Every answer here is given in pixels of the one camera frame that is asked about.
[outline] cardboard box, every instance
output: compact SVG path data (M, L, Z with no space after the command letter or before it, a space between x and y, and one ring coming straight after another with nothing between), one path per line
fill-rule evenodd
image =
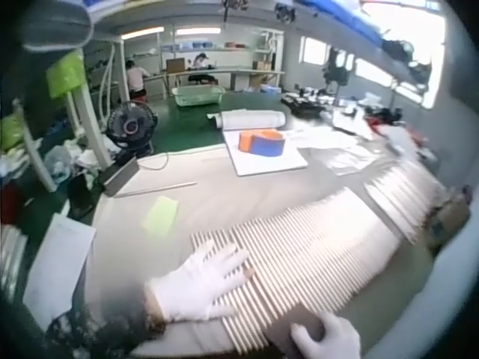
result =
M184 73L185 71L185 58L173 58L166 61L167 73Z
M249 76L249 87L250 88L260 88L261 84L263 84L267 80L265 75L250 75Z
M270 71L272 64L269 61L253 61L253 70Z

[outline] roll of paper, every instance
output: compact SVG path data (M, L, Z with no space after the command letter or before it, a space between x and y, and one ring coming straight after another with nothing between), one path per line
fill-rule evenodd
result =
M271 129L284 126L286 116L280 111L224 111L216 116L216 126L224 131L238 129Z

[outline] white table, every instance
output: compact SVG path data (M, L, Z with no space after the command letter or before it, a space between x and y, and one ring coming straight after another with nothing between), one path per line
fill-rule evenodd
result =
M166 168L140 170L122 191L191 181L197 185L135 197L115 199L103 195L93 222L97 235L87 261L86 301L95 301L100 296L107 299L129 283L176 269L193 251L190 233L274 215L287 207L319 200L345 185L358 185L377 171L371 168L336 177L318 161L319 150L301 152L308 168L251 177L236 175L225 145L172 153ZM141 163L158 168L164 161L164 156L158 155L142 159ZM149 235L141 224L160 195L179 202L175 224L167 239ZM375 208L365 193L361 198ZM358 329L365 350L397 320L411 298L421 291L429 273L430 258L425 250L420 245L404 245L385 273L375 280L376 284L367 287L340 312ZM186 322L169 325L161 338L139 346L133 355L187 357L228 352L233 348L220 321Z
M243 84L248 84L249 76L250 75L265 75L271 76L275 78L275 86L279 86L279 81L281 75L284 75L284 71L275 71L275 70L254 70L248 67L217 67L215 69L202 69L202 70L191 70L191 71L184 71L182 73L172 73L169 76L174 77L174 83L180 76L193 76L193 75L214 75L220 73L230 73L231 74L231 81L230 81L230 89L231 90L242 90L248 85L241 85L238 81L238 78L247 76L246 81Z

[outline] blue tape roll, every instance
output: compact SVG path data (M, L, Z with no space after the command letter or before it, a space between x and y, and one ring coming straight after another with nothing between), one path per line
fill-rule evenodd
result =
M278 157L283 154L285 140L253 136L250 153L265 157Z

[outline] yellow sticky note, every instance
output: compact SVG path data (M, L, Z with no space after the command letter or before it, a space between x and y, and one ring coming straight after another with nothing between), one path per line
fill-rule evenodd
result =
M161 196L144 219L143 228L151 235L167 236L177 216L177 210L177 200Z

